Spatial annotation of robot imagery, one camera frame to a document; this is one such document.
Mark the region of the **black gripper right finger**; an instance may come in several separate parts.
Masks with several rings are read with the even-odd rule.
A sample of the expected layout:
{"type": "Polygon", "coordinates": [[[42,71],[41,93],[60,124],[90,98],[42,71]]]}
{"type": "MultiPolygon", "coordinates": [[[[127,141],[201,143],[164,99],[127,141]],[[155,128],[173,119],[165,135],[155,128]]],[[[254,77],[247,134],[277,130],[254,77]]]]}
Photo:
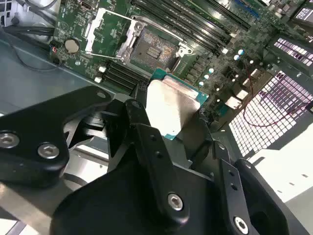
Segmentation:
{"type": "Polygon", "coordinates": [[[214,182],[215,226],[219,235],[306,235],[308,231],[282,202],[254,165],[232,162],[227,148],[214,140],[200,114],[207,155],[199,171],[214,182]]]}

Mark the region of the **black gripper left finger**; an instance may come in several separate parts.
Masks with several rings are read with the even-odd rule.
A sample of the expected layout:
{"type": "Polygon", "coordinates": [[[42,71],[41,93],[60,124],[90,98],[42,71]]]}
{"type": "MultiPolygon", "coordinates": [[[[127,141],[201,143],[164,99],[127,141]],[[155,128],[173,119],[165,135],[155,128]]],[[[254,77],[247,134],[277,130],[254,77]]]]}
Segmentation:
{"type": "Polygon", "coordinates": [[[36,188],[57,183],[69,150],[87,139],[86,117],[104,121],[110,165],[116,170],[136,158],[151,188],[156,214],[166,228],[183,227],[189,205],[160,132],[150,125],[144,106],[134,99],[113,100],[88,86],[30,106],[0,119],[0,178],[36,188]]]}

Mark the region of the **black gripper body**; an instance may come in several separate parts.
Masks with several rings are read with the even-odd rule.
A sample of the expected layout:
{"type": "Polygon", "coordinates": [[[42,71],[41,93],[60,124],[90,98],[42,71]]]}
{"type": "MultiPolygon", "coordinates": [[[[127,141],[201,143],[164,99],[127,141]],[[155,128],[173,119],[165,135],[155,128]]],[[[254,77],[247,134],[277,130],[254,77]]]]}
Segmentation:
{"type": "Polygon", "coordinates": [[[157,216],[147,179],[136,158],[68,195],[53,214],[53,235],[225,235],[214,183],[177,164],[178,183],[190,205],[187,223],[169,230],[157,216]]]}

